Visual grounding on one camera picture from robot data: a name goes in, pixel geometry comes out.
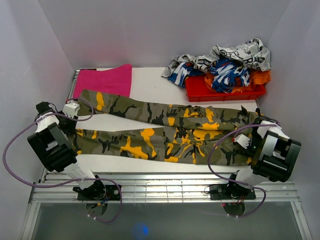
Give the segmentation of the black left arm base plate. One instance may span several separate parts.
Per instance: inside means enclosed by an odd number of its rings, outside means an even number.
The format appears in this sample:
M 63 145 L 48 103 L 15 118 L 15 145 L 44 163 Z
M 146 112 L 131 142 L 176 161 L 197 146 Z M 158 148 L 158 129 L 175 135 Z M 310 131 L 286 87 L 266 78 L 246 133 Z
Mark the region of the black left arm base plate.
M 120 200 L 120 191 L 115 185 L 105 185 L 106 188 L 106 199 L 109 201 L 119 201 Z M 87 198 L 81 193 L 77 194 L 76 199 L 78 201 L 103 201 L 102 199 L 94 199 L 94 198 Z

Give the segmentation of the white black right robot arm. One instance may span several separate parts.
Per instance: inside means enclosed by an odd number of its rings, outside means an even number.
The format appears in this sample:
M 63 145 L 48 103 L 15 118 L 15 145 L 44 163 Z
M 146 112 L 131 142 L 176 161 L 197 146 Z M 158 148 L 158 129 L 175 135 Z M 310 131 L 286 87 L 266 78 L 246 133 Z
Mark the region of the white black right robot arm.
M 292 175 L 301 143 L 283 133 L 276 120 L 262 116 L 252 123 L 251 137 L 238 134 L 233 142 L 240 145 L 244 153 L 251 158 L 250 167 L 238 170 L 230 175 L 226 185 L 226 194 L 237 199 L 252 192 L 251 187 L 262 182 L 286 182 Z

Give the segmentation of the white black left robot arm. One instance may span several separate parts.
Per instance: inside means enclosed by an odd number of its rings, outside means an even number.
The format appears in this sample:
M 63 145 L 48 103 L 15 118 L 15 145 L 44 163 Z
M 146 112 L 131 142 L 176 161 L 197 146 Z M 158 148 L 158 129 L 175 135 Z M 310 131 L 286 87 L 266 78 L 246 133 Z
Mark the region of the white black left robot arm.
M 76 133 L 80 105 L 69 100 L 61 111 L 49 102 L 40 102 L 35 133 L 27 138 L 31 148 L 49 172 L 63 173 L 78 184 L 73 191 L 89 200 L 104 200 L 107 190 L 98 176 L 80 166 L 71 137 Z

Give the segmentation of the camouflage yellow green trousers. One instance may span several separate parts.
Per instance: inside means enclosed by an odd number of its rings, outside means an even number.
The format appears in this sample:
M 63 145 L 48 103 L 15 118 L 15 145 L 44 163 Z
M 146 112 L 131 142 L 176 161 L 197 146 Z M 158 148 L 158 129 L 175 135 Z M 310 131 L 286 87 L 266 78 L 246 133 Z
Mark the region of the camouflage yellow green trousers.
M 83 90 L 80 116 L 113 115 L 152 124 L 151 128 L 103 131 L 77 129 L 79 154 L 108 155 L 177 164 L 247 166 L 251 158 L 233 143 L 231 131 L 249 136 L 258 114 L 246 108 L 215 108 L 138 101 L 126 96 Z

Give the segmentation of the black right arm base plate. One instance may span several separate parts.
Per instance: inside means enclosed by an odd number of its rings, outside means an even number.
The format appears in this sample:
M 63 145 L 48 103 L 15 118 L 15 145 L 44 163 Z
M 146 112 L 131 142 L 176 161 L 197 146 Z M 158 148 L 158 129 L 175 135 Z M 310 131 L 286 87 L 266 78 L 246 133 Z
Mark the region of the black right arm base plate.
M 209 186 L 211 200 L 255 200 L 256 194 L 253 189 L 244 188 L 232 184 L 213 184 Z

